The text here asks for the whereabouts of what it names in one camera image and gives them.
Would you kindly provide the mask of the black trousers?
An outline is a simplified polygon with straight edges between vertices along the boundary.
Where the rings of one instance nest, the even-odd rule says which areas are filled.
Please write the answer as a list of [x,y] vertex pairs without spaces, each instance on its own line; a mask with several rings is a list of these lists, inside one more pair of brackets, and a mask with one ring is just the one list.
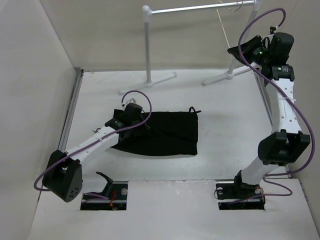
[[198,154],[198,113],[189,111],[155,111],[144,126],[134,128],[132,135],[113,149],[151,157]]

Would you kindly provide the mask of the cream wire hanger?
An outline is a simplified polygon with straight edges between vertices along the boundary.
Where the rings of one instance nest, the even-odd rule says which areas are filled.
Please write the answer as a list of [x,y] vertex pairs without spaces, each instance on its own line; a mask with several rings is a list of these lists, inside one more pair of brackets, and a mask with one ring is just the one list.
[[[222,4],[223,2],[221,0],[217,0],[217,3],[218,4]],[[242,8],[242,4],[237,9],[231,9],[230,7],[228,7],[227,9],[229,11],[231,11],[232,13],[235,13],[241,8]],[[227,44],[228,48],[230,48],[230,43],[229,43],[229,40],[228,40],[228,36],[227,36],[226,30],[225,30],[225,27],[224,27],[224,24],[223,24],[223,21],[222,21],[222,18],[221,18],[221,15],[220,15],[220,12],[219,12],[218,9],[216,9],[216,13],[217,13],[218,19],[219,19],[220,24],[221,24],[221,28],[222,28],[222,31],[223,31],[223,34],[224,34],[224,38],[226,40],[226,44]]]

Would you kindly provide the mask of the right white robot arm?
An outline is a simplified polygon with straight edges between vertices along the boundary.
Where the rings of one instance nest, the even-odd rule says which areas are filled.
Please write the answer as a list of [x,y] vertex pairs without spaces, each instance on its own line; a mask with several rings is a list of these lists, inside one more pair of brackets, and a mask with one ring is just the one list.
[[269,98],[271,134],[258,144],[257,157],[234,177],[232,192],[238,198],[253,196],[264,176],[278,167],[294,163],[311,142],[300,127],[294,106],[294,70],[287,64],[294,37],[278,32],[268,45],[257,35],[227,51],[242,64],[254,63],[264,75]]

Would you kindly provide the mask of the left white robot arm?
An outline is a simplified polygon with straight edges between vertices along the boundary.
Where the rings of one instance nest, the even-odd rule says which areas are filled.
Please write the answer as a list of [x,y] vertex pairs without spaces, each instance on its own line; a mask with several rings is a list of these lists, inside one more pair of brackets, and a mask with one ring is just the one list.
[[43,186],[64,202],[73,201],[83,187],[82,164],[129,138],[136,128],[145,126],[150,117],[151,113],[143,116],[140,105],[128,103],[123,112],[107,121],[83,143],[65,152],[54,151],[43,172]]

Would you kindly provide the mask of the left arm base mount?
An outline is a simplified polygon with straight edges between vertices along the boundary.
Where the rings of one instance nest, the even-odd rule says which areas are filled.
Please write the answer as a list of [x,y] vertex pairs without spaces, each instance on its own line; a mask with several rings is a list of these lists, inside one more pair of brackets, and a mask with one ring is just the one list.
[[81,211],[125,211],[129,191],[128,181],[114,181],[102,172],[85,180]]

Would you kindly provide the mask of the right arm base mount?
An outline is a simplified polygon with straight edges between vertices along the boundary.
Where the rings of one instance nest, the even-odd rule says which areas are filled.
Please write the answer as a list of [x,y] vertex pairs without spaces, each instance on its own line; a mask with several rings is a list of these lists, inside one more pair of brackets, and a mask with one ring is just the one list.
[[213,193],[221,211],[265,209],[266,200],[259,184],[237,188],[232,180],[217,181]]

